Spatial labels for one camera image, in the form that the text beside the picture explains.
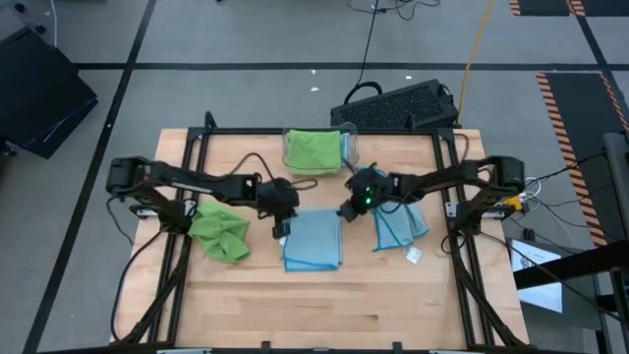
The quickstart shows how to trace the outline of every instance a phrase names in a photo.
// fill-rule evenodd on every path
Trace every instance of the folded green towel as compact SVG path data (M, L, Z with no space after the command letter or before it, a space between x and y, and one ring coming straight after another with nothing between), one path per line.
M294 174L338 172L341 169L341 133L288 132L286 165Z

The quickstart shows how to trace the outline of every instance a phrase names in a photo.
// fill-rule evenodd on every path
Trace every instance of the clear plastic container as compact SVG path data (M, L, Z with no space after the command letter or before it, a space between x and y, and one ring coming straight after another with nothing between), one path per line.
M327 134L317 137L311 133ZM336 139L340 142L340 158L334 156L336 149L325 143ZM282 161L294 175L335 175L347 165L356 165L360 158L358 130L349 122L320 129L284 128L282 149Z

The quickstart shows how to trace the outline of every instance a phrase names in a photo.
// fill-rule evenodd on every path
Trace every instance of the white sticker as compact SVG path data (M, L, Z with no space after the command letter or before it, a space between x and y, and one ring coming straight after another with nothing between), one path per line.
M406 259L413 265L416 265L417 262L420 260L421 256L422 256L422 251L416 249L415 247L411 247L411 249L409 250L409 253L406 254Z

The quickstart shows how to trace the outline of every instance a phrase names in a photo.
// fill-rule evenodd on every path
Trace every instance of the wooden table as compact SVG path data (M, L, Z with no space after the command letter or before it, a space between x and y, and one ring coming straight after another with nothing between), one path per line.
M478 131L457 133L469 137L468 158L485 156ZM185 129L162 131L155 159L181 165L186 134ZM456 146L461 156L463 140L457 138ZM445 145L442 150L447 156ZM226 173L251 151L264 157L276 177L297 179L282 164L281 136L212 135L204 172ZM377 161L384 171L425 174L436 169L430 137L360 136L360 155L361 163ZM256 171L265 175L261 163L250 159L239 172ZM302 207L339 207L350 195L343 186L348 176L344 171L319 178L317 188L300 192ZM168 198L175 194L172 189L162 193ZM469 199L474 189L466 194ZM209 200L201 196L200 201ZM416 265L399 249L374 253L373 218L366 215L343 223L343 265L337 271L312 273L285 273L281 247L271 238L272 218L259 221L253 210L234 207L252 221L246 238L251 256L226 265L193 246L176 345L256 348L270 340L275 348L390 349L391 342L401 341L405 349L465 348L452 262L439 250L447 234L442 203L440 193L421 202L430 232L415 243L424 253ZM140 221L134 251L157 229L156 219ZM503 238L498 221L485 220L483 231ZM121 335L153 300L165 240L163 236L147 248L129 270L116 320ZM487 299L513 332L528 341L504 246L484 237L476 240ZM482 343L477 307L469 298L475 336ZM164 311L169 315L170 304ZM160 338L165 338L164 319Z

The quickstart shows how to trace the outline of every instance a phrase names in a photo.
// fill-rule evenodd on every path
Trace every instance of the light blue towel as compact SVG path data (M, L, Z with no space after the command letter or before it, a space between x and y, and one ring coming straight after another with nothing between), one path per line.
M411 246L416 238L429 232L418 204L400 206L393 213L385 213L383 209L393 210L397 207L397 203L387 202L372 210L377 233L377 248L374 252Z
M341 218L335 209L298 210L284 245L285 271L337 270L343 263Z

